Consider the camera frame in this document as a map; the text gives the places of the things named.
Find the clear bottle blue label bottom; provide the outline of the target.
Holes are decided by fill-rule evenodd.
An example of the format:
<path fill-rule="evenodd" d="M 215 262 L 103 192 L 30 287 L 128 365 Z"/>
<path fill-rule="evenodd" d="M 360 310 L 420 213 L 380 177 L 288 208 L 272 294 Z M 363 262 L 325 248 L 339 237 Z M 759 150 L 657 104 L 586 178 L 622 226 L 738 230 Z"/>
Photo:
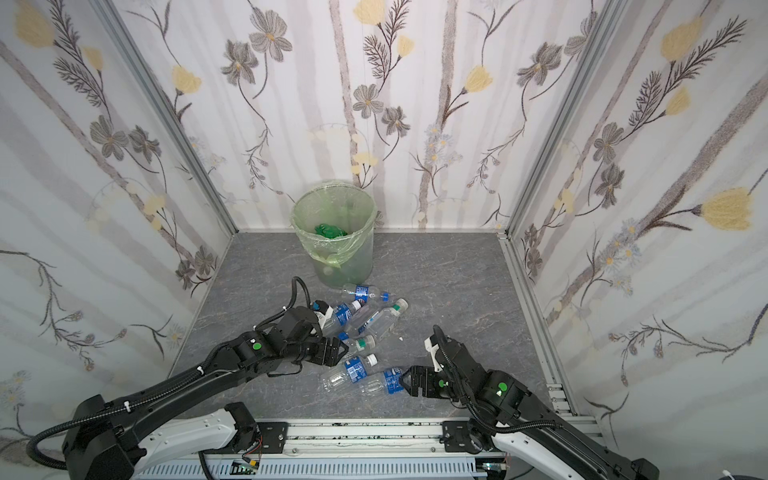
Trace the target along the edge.
<path fill-rule="evenodd" d="M 392 367 L 375 373 L 361 383 L 361 392 L 364 395 L 393 395 L 404 390 L 401 385 L 403 370 Z"/>

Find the clear bottle white cap green band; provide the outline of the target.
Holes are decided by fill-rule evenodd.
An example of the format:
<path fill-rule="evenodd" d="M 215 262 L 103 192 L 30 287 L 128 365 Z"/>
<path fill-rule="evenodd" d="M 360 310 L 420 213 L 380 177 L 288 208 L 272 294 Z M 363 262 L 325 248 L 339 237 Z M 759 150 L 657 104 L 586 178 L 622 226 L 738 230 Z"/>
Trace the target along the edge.
<path fill-rule="evenodd" d="M 356 339 L 348 339 L 346 344 L 349 347 L 348 356 L 368 355 L 375 349 L 376 340 L 374 336 L 366 335 Z"/>

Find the clear bottle green ring grey cap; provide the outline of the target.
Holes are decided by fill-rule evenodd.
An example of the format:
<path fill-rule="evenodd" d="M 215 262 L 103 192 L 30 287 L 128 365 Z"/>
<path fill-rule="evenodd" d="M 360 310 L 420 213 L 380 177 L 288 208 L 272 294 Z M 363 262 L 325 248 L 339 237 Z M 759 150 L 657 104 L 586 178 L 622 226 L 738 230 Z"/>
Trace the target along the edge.
<path fill-rule="evenodd" d="M 382 338 L 408 308 L 409 304 L 405 299 L 397 299 L 392 306 L 382 308 L 368 317 L 358 328 L 358 335 Z"/>

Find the green bottle yellow cap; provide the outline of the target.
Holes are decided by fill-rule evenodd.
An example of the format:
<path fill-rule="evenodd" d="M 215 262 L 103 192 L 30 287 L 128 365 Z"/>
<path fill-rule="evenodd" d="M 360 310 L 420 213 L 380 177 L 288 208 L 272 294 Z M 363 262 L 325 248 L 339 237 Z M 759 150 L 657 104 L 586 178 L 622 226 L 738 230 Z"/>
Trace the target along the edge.
<path fill-rule="evenodd" d="M 337 239 L 348 235 L 344 229 L 326 223 L 316 225 L 315 233 L 325 239 Z"/>

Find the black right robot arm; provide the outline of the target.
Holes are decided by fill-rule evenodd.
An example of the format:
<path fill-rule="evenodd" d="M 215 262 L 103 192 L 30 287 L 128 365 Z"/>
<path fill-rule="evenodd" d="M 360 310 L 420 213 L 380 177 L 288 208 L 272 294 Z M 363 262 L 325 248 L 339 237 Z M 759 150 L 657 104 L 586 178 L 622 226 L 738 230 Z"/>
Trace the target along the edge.
<path fill-rule="evenodd" d="M 551 479 L 660 477 L 652 462 L 630 460 L 599 444 L 512 375 L 484 368 L 439 326 L 425 340 L 425 349 L 432 364 L 407 368 L 399 383 L 413 397 L 448 400 L 466 409 L 467 420 L 442 424 L 446 451 L 504 452 Z"/>

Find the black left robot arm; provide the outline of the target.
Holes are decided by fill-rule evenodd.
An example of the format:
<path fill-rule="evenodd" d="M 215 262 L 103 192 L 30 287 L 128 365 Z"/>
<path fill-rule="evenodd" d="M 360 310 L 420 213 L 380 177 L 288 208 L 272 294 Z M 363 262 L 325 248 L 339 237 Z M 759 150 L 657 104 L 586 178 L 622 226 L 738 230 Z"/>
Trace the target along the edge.
<path fill-rule="evenodd" d="M 348 351 L 322 333 L 312 300 L 291 300 L 178 375 L 112 401 L 81 402 L 73 419 L 31 437 L 25 453 L 72 479 L 129 479 L 149 456 L 150 435 L 192 407 L 259 376 L 277 377 L 285 361 L 334 367 Z"/>

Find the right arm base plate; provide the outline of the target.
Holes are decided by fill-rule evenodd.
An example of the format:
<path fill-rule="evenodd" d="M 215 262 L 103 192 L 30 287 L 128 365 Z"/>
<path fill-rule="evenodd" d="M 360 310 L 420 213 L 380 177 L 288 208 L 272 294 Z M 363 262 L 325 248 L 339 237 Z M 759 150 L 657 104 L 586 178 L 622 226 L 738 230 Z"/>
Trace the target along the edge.
<path fill-rule="evenodd" d="M 491 436 L 473 420 L 443 421 L 440 443 L 448 453 L 477 455 L 494 450 Z"/>

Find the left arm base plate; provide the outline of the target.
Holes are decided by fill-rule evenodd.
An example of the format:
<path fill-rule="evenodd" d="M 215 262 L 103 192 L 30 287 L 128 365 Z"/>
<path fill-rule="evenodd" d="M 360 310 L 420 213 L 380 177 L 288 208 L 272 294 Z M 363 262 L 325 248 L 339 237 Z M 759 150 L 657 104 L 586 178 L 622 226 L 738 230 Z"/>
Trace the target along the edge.
<path fill-rule="evenodd" d="M 288 427 L 288 422 L 257 421 L 243 454 L 246 456 L 282 454 L 287 440 Z"/>

